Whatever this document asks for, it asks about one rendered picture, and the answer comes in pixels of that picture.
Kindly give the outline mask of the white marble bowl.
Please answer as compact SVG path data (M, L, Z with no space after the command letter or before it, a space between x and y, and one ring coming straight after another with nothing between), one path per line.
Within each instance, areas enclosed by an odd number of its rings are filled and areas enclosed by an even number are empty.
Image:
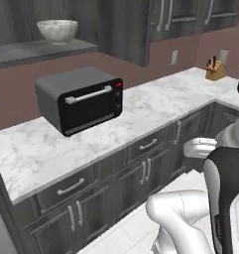
M43 20L37 23L41 35L54 45L66 44L77 33L78 22L73 20Z

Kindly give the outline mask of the open dark grey cabinet door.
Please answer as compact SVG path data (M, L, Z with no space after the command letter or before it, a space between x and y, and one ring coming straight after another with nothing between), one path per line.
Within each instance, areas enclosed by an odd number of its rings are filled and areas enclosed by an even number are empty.
M146 66L149 62L153 0L98 0L98 49Z

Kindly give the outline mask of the dark grey base cabinet door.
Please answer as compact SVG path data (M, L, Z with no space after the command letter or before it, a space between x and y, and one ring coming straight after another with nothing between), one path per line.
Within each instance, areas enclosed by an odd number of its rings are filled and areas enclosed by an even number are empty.
M113 218L111 196L110 186L101 185L86 191L76 199L82 206L83 224L82 226L78 224L78 227L82 231L84 245L89 244L109 228Z
M183 145L187 141L199 137L200 121L200 111L191 113L180 121L179 137L178 141L175 143L174 174L187 173L192 169L198 170L200 168L201 159L188 158L183 153Z
M117 219L121 220L141 203L143 185L140 184L142 178L142 162L139 161L127 167L116 177L116 205Z
M42 216L25 228L29 254L73 254L74 244L68 205Z
M157 192L168 182L171 153L170 148L165 148L156 150L148 156L152 160L152 167L149 180L146 182L147 195Z

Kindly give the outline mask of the dark grey wall cabinet door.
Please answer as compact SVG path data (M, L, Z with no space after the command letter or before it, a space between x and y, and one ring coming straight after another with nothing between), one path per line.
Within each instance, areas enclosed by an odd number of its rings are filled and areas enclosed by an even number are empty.
M161 0L153 0L153 9L152 9L152 19L151 19L151 41L158 42L162 41L166 38L166 18L167 18L167 0L165 0L165 10L164 10L164 19L163 19L163 27L160 32L157 32L157 26L159 24L159 17L160 17L160 7Z
M214 0L208 25L204 25L210 0L204 0L202 32L237 27L239 24L239 0Z
M189 36L196 31L200 17L201 0L174 0L170 29L171 38Z

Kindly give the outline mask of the dark grey drawer front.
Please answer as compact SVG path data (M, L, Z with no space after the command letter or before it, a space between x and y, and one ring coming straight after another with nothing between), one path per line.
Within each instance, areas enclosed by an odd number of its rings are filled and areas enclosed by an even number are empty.
M153 152L154 150L162 147L166 143L167 133L168 131L166 129L161 129L155 133L143 137L142 139L130 145L128 148L127 163L132 164L135 161L139 160L141 157L146 156L147 154ZM145 150L139 149L141 145L146 145L150 143L154 138L157 139L157 143L154 144L152 147Z
M78 188L65 193L63 195L58 195L58 190L64 190L68 187L73 186L76 184L79 179L85 179L84 184L79 186ZM44 213L46 210L50 209L52 206L56 205L57 203L65 200L66 198L70 197L71 195L83 191L89 186L94 185L98 181L97 171L95 166L89 166L82 171L75 173L74 175L65 178L57 182L56 184L50 186L49 188L41 191L37 194L37 200L39 202L39 206L41 209L41 213Z

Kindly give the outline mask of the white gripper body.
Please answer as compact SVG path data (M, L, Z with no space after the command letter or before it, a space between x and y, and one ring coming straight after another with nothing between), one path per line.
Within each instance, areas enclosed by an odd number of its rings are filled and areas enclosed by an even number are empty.
M216 145L217 141L212 138L193 138L183 145L183 153L188 158L205 159Z

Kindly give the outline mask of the dark grey corner base cabinet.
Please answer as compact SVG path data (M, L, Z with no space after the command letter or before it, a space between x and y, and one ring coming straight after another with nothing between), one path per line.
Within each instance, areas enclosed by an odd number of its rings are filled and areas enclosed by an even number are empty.
M210 136L214 138L220 131L239 119L239 110L215 103L210 124Z

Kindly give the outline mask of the dark grey cabinet shelf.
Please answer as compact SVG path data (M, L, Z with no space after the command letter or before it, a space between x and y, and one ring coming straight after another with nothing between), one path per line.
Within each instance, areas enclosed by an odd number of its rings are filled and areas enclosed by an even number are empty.
M63 45L53 45L45 40L0 46L0 68L53 60L97 51L89 42L73 39Z

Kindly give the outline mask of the wooden knife block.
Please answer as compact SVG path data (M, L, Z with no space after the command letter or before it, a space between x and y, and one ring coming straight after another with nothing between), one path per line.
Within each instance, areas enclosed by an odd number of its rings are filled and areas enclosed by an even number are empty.
M225 70L221 61L217 57L209 59L206 64L205 78L215 81L225 76Z

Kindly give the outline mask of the grey black toaster oven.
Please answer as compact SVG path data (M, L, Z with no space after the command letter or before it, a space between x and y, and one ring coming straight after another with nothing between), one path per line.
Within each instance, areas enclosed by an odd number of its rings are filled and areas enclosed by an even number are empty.
M112 91L74 104L64 102L105 85ZM39 77L35 89L41 115L65 137L116 118L123 110L123 80L93 66Z

